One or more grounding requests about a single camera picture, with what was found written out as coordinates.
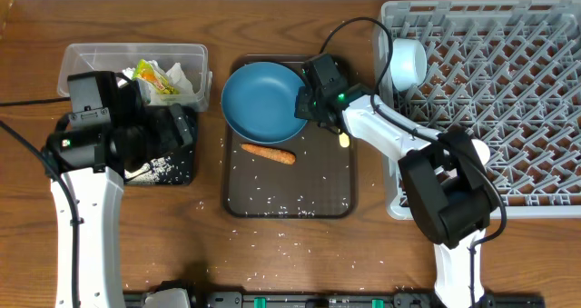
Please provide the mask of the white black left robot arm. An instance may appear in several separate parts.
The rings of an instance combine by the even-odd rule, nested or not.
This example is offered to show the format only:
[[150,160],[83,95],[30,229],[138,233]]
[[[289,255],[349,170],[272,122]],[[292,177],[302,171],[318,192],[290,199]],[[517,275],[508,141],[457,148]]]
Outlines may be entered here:
[[67,78],[71,112],[36,149],[2,128],[44,166],[57,216],[58,307],[126,307],[119,224],[125,173],[195,145],[195,112],[149,106],[143,81],[111,71]]

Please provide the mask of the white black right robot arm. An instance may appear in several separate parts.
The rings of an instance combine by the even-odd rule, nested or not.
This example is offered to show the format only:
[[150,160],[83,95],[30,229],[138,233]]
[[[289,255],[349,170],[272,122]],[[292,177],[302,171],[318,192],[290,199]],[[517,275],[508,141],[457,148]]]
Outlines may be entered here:
[[325,51],[301,69],[306,84],[296,99],[296,117],[360,139],[397,163],[413,220],[434,245],[440,302],[485,305],[480,247],[507,225],[502,221],[494,233],[486,233],[494,211],[507,214],[487,177],[487,145],[461,129],[440,132],[409,120],[384,104],[378,89],[349,84]]

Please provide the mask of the pink white cup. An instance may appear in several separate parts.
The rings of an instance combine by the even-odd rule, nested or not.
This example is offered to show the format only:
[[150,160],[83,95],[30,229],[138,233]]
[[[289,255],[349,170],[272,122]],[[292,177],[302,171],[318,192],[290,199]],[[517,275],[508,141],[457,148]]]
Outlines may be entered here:
[[485,165],[491,156],[489,147],[483,141],[478,139],[472,139],[472,144],[477,151],[480,162]]

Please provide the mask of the light blue rice bowl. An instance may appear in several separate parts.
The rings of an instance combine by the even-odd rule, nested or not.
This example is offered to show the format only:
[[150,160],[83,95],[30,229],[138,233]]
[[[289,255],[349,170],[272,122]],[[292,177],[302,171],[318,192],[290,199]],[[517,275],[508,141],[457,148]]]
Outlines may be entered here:
[[428,59],[422,43],[413,39],[396,39],[390,62],[392,83],[398,92],[421,85],[427,76]]

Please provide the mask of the dark blue plate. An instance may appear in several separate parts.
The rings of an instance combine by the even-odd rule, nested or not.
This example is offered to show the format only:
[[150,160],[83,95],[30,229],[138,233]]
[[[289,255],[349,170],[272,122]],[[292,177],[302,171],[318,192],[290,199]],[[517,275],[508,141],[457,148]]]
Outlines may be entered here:
[[295,116],[305,82],[289,67],[255,62],[238,68],[222,90],[222,112],[241,137],[258,144],[277,144],[299,134],[307,124]]

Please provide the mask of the white tissue paper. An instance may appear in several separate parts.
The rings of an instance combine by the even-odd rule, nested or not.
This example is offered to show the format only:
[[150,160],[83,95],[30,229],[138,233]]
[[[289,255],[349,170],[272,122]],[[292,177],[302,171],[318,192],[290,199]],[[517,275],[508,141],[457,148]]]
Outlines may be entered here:
[[173,86],[179,90],[179,94],[157,94],[153,87],[145,81],[139,79],[132,79],[135,67],[127,67],[122,70],[122,74],[131,80],[138,83],[143,101],[148,105],[169,105],[169,104],[183,104],[191,105],[195,99],[195,92],[193,84],[187,79],[180,63],[175,63],[169,70],[164,71]]

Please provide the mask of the green yellow snack wrapper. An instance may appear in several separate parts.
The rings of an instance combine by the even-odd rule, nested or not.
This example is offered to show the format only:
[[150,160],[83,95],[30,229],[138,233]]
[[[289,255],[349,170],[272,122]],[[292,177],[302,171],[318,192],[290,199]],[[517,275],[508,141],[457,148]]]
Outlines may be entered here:
[[153,87],[157,94],[180,93],[154,61],[141,59],[133,71],[132,79],[145,81]]

